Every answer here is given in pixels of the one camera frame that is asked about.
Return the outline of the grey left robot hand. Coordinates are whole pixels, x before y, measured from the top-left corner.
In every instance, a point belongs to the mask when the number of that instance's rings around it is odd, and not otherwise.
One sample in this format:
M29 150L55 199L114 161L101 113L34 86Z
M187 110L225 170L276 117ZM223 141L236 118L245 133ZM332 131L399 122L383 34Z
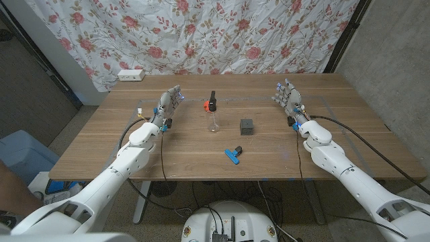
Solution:
M157 111L155 112L152 123L161 127L169 118L172 118L176 108L183 101L184 96L181 94L180 85L176 85L171 89L168 89L160 97Z

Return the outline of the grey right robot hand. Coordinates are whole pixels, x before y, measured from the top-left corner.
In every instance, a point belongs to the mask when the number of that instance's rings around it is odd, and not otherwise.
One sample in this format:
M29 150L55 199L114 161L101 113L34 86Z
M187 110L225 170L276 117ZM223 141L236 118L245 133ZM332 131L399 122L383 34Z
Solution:
M287 79L284 84L276 85L277 93L272 100L280 105L288 117L293 118L299 125L310 120L306 114L300 93Z

